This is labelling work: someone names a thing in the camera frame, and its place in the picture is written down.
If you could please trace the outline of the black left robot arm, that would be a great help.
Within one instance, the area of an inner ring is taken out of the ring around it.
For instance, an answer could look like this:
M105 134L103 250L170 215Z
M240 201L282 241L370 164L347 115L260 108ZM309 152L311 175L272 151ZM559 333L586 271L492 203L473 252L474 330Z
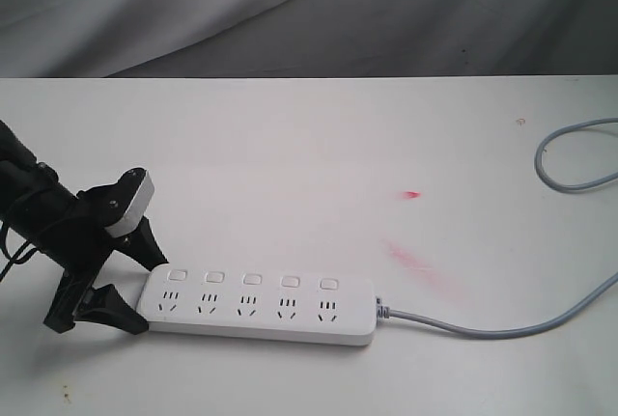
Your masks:
M113 252L148 270L167 262L155 241L146 210L155 187L141 167L112 183L72 194L57 173L37 160L7 125L1 126L1 236L23 237L14 252L1 248L4 271L42 253L63 269L44 324L57 333L86 321L132 335L149 329L116 287L94 283Z

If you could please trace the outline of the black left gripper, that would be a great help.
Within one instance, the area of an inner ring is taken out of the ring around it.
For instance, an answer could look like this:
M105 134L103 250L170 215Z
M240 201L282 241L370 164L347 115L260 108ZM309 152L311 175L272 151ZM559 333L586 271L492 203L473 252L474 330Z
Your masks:
M93 286L114 251L126 254L149 271L168 264L146 216L127 236L113 238L105 231L104 201L115 183L77 195L58 182L39 181L28 186L28 238L63 268L43 320L57 333L73 329L80 321L131 335L149 330L148 322L125 302L114 285Z

